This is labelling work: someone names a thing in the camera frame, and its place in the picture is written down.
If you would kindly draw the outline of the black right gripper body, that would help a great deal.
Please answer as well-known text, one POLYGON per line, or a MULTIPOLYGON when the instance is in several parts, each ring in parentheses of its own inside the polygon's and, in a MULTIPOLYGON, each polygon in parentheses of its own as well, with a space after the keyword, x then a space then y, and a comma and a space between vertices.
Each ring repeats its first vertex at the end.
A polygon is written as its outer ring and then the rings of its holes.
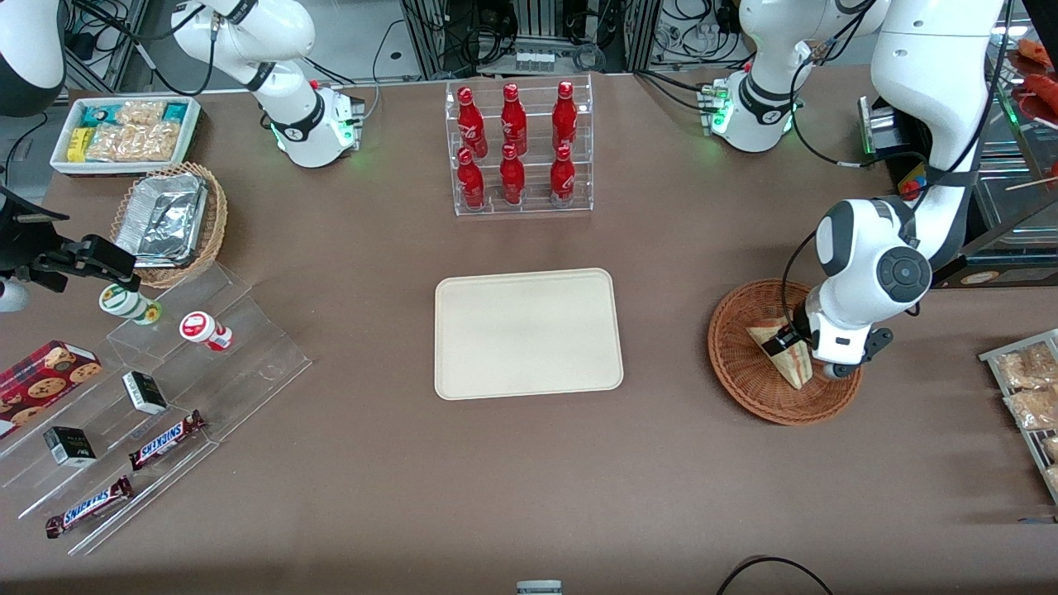
POLYGON ((63 249, 65 239, 54 222, 69 215, 31 203, 2 186, 1 271, 4 278, 34 283, 52 293, 63 293, 67 276, 38 267, 49 263, 49 254, 63 249))

